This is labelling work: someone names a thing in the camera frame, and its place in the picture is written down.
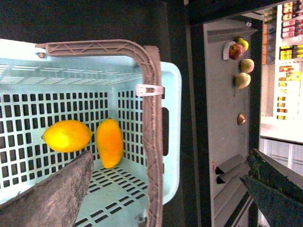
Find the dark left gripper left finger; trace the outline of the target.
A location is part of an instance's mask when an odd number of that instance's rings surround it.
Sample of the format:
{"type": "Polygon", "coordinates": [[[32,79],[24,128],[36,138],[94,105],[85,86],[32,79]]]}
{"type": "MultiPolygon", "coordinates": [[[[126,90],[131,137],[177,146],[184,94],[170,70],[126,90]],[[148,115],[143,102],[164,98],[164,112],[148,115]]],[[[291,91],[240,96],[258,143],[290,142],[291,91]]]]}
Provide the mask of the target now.
{"type": "Polygon", "coordinates": [[[72,227],[89,189],[93,156],[84,151],[64,168],[1,204],[2,227],[72,227]]]}

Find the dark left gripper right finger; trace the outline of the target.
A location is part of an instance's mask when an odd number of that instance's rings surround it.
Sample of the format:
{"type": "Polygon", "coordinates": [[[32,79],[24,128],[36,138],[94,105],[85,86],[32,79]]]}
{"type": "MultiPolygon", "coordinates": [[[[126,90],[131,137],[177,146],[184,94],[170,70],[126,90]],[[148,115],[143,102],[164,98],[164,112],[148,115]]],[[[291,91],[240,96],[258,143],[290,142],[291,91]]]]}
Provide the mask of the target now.
{"type": "Polygon", "coordinates": [[[247,156],[250,170],[240,180],[271,227],[303,225],[303,176],[257,149],[247,156]]]}

